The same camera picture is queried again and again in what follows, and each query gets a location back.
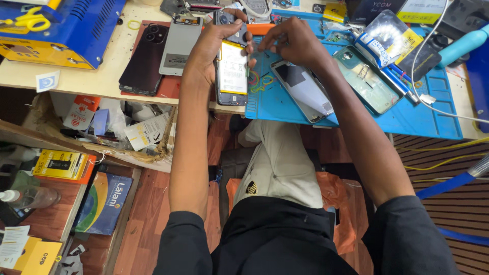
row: wooden desk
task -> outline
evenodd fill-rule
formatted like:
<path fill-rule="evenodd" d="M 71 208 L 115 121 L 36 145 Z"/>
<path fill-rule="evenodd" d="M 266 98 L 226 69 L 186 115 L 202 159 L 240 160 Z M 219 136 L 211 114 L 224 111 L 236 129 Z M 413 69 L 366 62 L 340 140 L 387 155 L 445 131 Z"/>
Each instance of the wooden desk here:
<path fill-rule="evenodd" d="M 0 86 L 35 89 L 35 76 L 38 74 L 61 70 L 58 88 L 54 91 L 76 94 L 94 95 L 120 100 L 138 101 L 177 105 L 178 99 L 156 98 L 135 95 L 121 95 L 118 80 L 131 57 L 131 50 L 137 30 L 127 27 L 129 20 L 170 21 L 170 17 L 159 10 L 159 7 L 147 6 L 137 0 L 128 0 L 121 18 L 124 24 L 117 26 L 112 34 L 111 42 L 104 54 L 104 62 L 98 70 L 74 69 L 51 65 L 40 65 L 26 62 L 3 61 L 0 65 Z M 321 0 L 301 0 L 301 11 L 311 12 L 313 3 L 323 3 Z M 449 74 L 456 111 L 460 115 L 474 117 L 472 103 L 469 98 L 467 84 L 460 78 Z M 210 102 L 209 108 L 222 113 L 244 114 L 244 107 L 221 106 Z M 465 138 L 482 138 L 489 135 L 478 132 L 472 126 L 472 121 L 459 119 Z"/>

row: yellow card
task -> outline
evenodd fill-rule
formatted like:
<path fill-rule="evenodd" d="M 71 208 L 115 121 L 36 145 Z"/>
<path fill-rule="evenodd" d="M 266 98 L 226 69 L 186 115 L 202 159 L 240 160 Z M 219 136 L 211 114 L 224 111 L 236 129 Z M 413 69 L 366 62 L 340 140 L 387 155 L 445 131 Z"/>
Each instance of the yellow card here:
<path fill-rule="evenodd" d="M 40 241 L 42 241 L 42 239 L 29 237 L 29 239 L 25 243 L 22 256 L 20 256 L 17 259 L 17 262 L 15 263 L 15 266 L 14 266 L 15 270 L 20 270 L 20 271 L 24 270 L 24 267 L 27 264 L 27 261 L 29 260 L 32 252 L 34 251 L 34 248 L 36 247 L 36 244 Z"/>
<path fill-rule="evenodd" d="M 62 243 L 37 242 L 21 275 L 48 275 Z"/>

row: blue silicone repair mat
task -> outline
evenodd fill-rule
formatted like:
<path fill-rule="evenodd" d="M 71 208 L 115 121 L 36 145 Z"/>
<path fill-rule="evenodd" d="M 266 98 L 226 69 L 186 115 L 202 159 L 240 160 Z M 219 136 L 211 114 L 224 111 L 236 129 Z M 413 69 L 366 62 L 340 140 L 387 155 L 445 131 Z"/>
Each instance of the blue silicone repair mat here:
<path fill-rule="evenodd" d="M 322 31 L 322 15 L 314 13 L 294 12 L 274 9 L 272 14 L 282 17 L 297 16 L 306 20 L 318 39 L 323 43 L 328 52 L 333 55 L 351 42 L 347 39 L 347 32 L 341 33 L 343 38 L 333 42 L 331 39 L 337 36 L 338 31 Z M 259 43 L 262 37 L 257 36 L 254 40 Z M 259 76 L 271 75 L 275 77 L 270 69 L 270 64 L 279 60 L 280 56 L 270 51 L 256 53 L 252 57 L 258 63 L 254 71 Z M 429 94 L 436 98 L 433 107 L 447 113 L 455 113 L 450 84 L 444 69 L 431 70 L 422 80 L 423 85 L 418 88 L 418 93 Z M 328 83 L 323 83 L 326 90 Z M 428 109 L 425 105 L 414 106 L 412 101 L 405 96 L 399 103 L 382 115 L 371 113 L 375 121 L 386 133 L 405 134 L 432 138 L 462 139 L 462 131 L 458 119 L 442 115 Z M 259 118 L 267 120 L 278 120 L 291 123 L 310 124 L 287 91 L 278 81 L 266 86 L 264 91 L 252 93 L 248 91 L 248 104 L 245 109 L 247 118 Z M 313 124 L 318 126 L 338 127 L 336 115 L 332 114 L 319 122 Z"/>

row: phone battery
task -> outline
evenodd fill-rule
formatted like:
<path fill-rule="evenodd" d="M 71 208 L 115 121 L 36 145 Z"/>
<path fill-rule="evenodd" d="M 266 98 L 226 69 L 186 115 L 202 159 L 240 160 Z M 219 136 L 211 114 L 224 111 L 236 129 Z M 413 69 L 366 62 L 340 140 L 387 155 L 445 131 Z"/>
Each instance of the phone battery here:
<path fill-rule="evenodd" d="M 161 58 L 160 74 L 182 75 L 190 51 L 202 32 L 202 23 L 203 19 L 200 17 L 175 16 L 173 18 Z"/>
<path fill-rule="evenodd" d="M 219 51 L 219 89 L 221 92 L 247 94 L 246 56 L 244 48 L 237 44 L 223 41 Z"/>

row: wooden floor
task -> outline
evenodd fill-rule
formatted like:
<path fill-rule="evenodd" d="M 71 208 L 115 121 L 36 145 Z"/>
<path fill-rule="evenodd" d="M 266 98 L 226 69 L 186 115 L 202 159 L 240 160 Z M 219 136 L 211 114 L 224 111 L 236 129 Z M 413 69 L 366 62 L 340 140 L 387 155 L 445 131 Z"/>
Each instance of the wooden floor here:
<path fill-rule="evenodd" d="M 235 138 L 227 128 L 229 115 L 216 115 L 208 137 L 209 164 L 217 164 L 223 148 L 233 148 Z M 350 162 L 341 132 L 338 129 L 301 127 L 306 148 L 317 149 L 322 163 Z M 156 266 L 159 240 L 170 214 L 168 184 L 170 174 L 144 169 L 124 239 L 115 264 L 115 275 L 150 275 Z M 342 257 L 362 275 L 373 274 L 368 252 L 360 238 L 368 227 L 363 192 L 360 187 L 345 185 L 350 202 L 352 223 L 357 232 L 355 250 Z M 205 231 L 209 250 L 213 251 L 221 236 L 219 223 L 219 190 L 214 182 L 209 183 L 209 201 Z"/>

